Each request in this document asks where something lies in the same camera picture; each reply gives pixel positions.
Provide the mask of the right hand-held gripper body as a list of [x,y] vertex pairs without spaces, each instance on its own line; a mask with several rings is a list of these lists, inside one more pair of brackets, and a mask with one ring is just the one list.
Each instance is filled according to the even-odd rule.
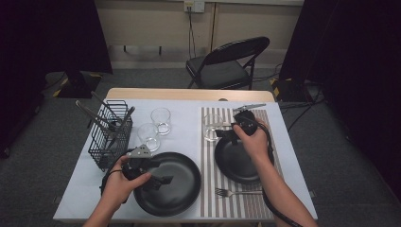
[[243,105],[234,109],[234,119],[236,124],[249,136],[253,135],[258,128],[267,131],[266,127],[257,122],[251,109],[264,106],[261,104]]

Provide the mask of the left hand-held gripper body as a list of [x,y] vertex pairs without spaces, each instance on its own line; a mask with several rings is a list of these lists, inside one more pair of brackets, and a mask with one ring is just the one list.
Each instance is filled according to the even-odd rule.
[[139,177],[147,168],[147,164],[152,158],[152,153],[146,145],[129,149],[126,153],[129,160],[122,165],[122,173],[128,180]]

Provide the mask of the clear glass cup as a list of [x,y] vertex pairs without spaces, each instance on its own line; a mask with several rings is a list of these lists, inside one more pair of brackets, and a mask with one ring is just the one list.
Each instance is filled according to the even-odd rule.
[[167,108],[157,108],[151,112],[150,118],[159,134],[166,135],[170,133],[170,116],[170,111]]
[[150,151],[156,151],[161,146],[158,129],[152,123],[146,123],[139,127],[138,138]]
[[203,138],[207,141],[218,140],[217,130],[221,130],[223,120],[218,114],[210,113],[202,119]]

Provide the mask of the black plate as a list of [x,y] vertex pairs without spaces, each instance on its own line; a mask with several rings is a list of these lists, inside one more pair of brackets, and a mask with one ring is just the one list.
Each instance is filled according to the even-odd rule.
[[218,169],[235,183],[257,184],[260,178],[241,140],[220,139],[215,148]]
[[151,158],[159,162],[157,167],[149,167],[153,177],[170,178],[168,184],[155,188],[136,188],[133,195],[138,205],[157,217],[171,217],[187,210],[201,191],[201,172],[187,156],[177,152],[160,153]]

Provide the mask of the black wire cutlery basket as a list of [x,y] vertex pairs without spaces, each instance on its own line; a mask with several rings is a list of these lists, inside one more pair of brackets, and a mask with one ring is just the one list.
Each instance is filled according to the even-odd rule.
[[128,149],[133,110],[124,100],[107,100],[94,116],[88,153],[102,171]]

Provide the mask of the silver fork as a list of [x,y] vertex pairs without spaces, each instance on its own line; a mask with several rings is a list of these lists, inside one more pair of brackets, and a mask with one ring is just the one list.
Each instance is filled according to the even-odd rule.
[[229,189],[223,189],[223,188],[216,188],[215,189],[215,194],[221,197],[231,197],[233,195],[261,195],[263,193],[262,190],[256,190],[256,191],[232,191]]

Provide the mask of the person's right hand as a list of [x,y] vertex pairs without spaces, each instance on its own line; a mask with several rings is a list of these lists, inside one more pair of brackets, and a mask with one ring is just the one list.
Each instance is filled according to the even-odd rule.
[[268,160],[268,136],[266,133],[258,128],[254,134],[248,135],[238,125],[233,126],[234,132],[242,141],[244,148],[252,158],[252,160]]

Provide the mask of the person's left hand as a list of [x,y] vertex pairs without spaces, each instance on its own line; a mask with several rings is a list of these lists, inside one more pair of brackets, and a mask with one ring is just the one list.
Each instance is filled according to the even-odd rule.
[[127,156],[122,156],[112,168],[101,195],[100,201],[102,203],[113,207],[120,206],[134,189],[143,185],[150,179],[151,174],[147,172],[134,180],[128,180],[122,173],[121,167],[128,160],[129,158]]

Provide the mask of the dark slim utensil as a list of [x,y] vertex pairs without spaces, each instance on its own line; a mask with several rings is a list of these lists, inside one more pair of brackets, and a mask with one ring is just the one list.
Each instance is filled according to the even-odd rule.
[[108,101],[104,101],[94,91],[91,91],[91,95],[101,104],[101,106],[103,106],[105,109],[107,109],[109,111],[109,114],[111,114],[114,119],[117,119],[117,115],[115,114],[115,112],[112,109],[113,103],[109,103]]
[[121,122],[120,127],[116,130],[115,135],[111,141],[111,143],[109,144],[108,148],[111,148],[115,142],[115,140],[117,139],[117,137],[119,136],[119,134],[124,130],[124,128],[126,127],[126,124],[129,120],[129,118],[131,117],[132,113],[134,112],[135,107],[130,107],[130,109],[128,110],[127,114],[125,115],[124,119]]

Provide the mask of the black stand base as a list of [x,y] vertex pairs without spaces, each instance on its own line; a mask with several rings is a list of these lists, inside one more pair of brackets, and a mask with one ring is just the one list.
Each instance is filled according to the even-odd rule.
[[293,79],[271,79],[270,85],[278,101],[311,102],[312,97],[304,83]]
[[66,79],[54,92],[58,98],[91,98],[102,76],[92,72],[67,71]]

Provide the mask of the black folding chair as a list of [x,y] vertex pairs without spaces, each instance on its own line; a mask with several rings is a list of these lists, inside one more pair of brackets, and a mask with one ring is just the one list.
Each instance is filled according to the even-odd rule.
[[203,57],[185,63],[191,82],[200,89],[237,89],[253,85],[256,58],[269,46],[268,37],[255,37],[224,44]]

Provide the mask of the striped placemat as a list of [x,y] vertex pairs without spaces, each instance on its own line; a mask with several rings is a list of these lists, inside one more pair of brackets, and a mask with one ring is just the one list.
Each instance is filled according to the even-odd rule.
[[268,221],[273,213],[264,202],[263,195],[233,195],[229,198],[215,194],[216,188],[232,191],[261,190],[260,183],[241,184],[228,179],[218,169],[215,161],[216,141],[207,141],[203,135],[200,140],[200,172],[202,187],[200,190],[200,215],[203,218],[221,218],[233,220]]

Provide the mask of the long silver utensil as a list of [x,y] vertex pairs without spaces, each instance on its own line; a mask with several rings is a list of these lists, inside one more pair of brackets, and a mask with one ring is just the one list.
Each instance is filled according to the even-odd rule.
[[76,101],[76,106],[86,114],[96,125],[98,125],[104,132],[111,134],[116,131],[116,126],[109,122],[106,118],[102,118],[91,109],[84,106],[79,100]]

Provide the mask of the black curtain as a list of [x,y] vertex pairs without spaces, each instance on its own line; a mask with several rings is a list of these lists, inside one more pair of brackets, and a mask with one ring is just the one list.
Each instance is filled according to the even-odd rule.
[[401,199],[401,0],[304,0],[280,77],[322,84]]
[[0,158],[53,72],[113,71],[95,0],[0,0]]

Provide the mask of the white wall socket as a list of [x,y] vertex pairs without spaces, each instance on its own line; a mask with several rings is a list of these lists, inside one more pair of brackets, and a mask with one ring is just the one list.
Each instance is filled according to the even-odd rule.
[[183,10],[185,12],[204,13],[205,3],[199,0],[184,0]]

